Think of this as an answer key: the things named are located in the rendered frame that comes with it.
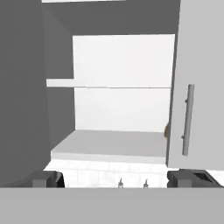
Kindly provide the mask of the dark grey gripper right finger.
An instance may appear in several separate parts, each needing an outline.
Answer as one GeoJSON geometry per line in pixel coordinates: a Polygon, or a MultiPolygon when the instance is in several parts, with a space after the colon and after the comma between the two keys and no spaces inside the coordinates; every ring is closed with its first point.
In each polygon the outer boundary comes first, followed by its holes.
{"type": "Polygon", "coordinates": [[[179,169],[167,172],[167,187],[222,188],[222,185],[205,170],[179,169]]]}

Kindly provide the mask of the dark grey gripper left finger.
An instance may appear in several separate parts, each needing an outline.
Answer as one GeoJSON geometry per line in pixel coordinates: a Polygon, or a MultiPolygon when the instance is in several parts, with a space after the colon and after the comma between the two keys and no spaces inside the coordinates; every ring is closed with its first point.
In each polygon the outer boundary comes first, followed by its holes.
{"type": "Polygon", "coordinates": [[[60,171],[35,171],[28,177],[13,183],[14,187],[65,187],[63,173],[60,171]]]}

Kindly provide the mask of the dark grey cabinet door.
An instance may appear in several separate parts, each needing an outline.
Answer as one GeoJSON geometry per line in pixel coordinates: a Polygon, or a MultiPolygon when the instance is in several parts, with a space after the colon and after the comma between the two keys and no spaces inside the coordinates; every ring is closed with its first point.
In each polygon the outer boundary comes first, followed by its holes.
{"type": "Polygon", "coordinates": [[[50,161],[41,0],[0,0],[0,186],[50,161]]]}

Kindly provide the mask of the white cabinet shelf board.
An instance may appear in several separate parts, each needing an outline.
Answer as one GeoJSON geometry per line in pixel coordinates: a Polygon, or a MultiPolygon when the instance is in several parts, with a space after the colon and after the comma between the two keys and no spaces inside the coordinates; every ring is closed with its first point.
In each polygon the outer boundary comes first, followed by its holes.
{"type": "Polygon", "coordinates": [[[47,79],[49,88],[142,88],[142,89],[169,89],[171,86],[153,86],[126,83],[100,83],[77,79],[47,79]]]}

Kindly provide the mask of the light grey cabinet door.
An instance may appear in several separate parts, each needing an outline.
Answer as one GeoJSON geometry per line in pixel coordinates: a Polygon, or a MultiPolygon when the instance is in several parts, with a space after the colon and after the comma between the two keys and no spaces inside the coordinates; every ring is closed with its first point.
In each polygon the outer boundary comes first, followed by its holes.
{"type": "Polygon", "coordinates": [[[171,84],[169,168],[224,170],[224,0],[181,0],[171,84]],[[186,97],[194,84],[188,155],[182,155],[186,97]]]}

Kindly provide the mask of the open grey wall cabinet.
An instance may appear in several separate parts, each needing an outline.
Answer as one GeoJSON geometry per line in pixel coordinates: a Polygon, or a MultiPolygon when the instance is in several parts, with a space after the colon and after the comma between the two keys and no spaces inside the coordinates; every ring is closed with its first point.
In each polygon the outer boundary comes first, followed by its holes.
{"type": "MultiPolygon", "coordinates": [[[[171,86],[180,0],[43,3],[46,79],[171,86]]],[[[169,89],[46,86],[52,154],[165,156],[169,89]]]]}

